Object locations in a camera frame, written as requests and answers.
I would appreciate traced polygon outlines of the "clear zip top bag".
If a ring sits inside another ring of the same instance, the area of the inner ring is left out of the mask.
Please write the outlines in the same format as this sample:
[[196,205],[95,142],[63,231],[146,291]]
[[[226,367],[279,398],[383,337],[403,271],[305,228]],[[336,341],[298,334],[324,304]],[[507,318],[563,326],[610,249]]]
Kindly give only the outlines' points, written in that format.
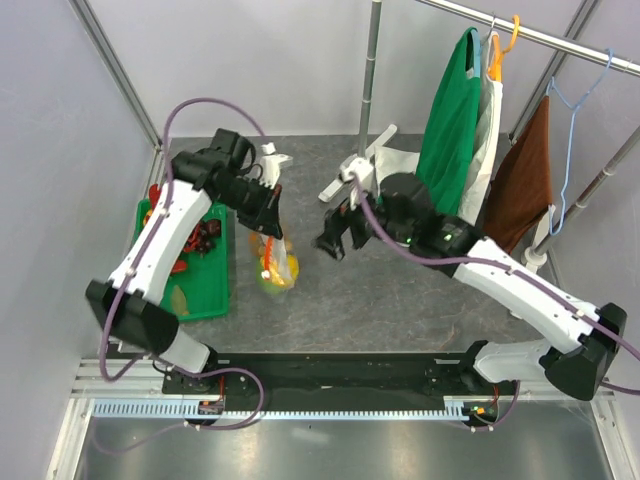
[[294,254],[296,256],[296,254],[289,236],[283,233],[282,239],[275,239],[251,231],[248,241],[250,251],[257,261],[256,267],[261,264],[265,270],[263,276],[279,285],[283,289],[282,293],[292,289],[297,281],[294,284],[288,282],[287,255]]

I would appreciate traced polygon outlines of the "green cabbage toy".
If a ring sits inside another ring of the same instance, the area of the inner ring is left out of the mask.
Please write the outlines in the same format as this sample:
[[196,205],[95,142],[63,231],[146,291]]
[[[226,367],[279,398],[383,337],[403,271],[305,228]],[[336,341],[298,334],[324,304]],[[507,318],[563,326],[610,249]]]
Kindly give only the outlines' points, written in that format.
[[268,295],[278,295],[283,292],[283,289],[275,284],[270,278],[263,276],[265,270],[261,264],[256,267],[256,280],[258,286]]

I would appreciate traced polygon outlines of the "red lobster toy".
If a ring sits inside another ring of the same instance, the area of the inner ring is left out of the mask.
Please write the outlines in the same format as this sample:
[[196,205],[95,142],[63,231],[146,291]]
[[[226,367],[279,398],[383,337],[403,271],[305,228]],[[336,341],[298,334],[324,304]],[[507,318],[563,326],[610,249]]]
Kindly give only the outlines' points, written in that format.
[[209,205],[206,193],[195,190],[191,183],[174,180],[163,185],[146,224],[152,227],[156,220],[161,220],[142,260],[145,273],[169,275],[187,238]]

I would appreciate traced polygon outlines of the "yellow lemon toy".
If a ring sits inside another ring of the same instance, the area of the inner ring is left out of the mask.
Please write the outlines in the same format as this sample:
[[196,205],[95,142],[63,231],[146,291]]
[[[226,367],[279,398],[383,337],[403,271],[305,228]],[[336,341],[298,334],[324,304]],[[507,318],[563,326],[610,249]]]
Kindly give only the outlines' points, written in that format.
[[289,280],[288,282],[294,284],[299,276],[299,262],[298,258],[294,254],[287,255],[287,265],[289,269]]

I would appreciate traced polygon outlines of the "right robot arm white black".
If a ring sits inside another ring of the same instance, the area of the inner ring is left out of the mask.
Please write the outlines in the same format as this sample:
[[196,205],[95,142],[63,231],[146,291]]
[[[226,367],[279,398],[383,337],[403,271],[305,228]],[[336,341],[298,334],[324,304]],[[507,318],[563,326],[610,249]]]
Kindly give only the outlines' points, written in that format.
[[491,297],[541,334],[537,341],[475,342],[457,371],[465,391],[545,380],[574,399],[591,400],[604,386],[625,345],[627,314],[621,307],[596,307],[531,272],[473,225],[437,211],[412,173],[386,177],[379,195],[356,181],[352,194],[327,212],[315,248],[340,260],[345,233],[356,249],[377,238],[400,256]]

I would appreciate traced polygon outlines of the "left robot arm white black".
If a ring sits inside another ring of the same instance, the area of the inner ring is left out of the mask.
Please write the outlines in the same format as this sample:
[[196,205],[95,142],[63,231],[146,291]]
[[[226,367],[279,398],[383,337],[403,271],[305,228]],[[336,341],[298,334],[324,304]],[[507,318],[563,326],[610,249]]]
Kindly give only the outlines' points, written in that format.
[[255,151],[247,138],[219,129],[208,147],[178,153],[169,163],[151,218],[129,253],[108,280],[91,281],[85,292],[103,330],[103,347],[110,337],[138,347],[184,372],[185,382],[198,393],[218,385],[217,353],[188,335],[161,301],[188,237],[214,203],[234,210],[246,228],[282,239],[279,178],[292,158],[266,144],[261,171],[249,178],[242,166]]

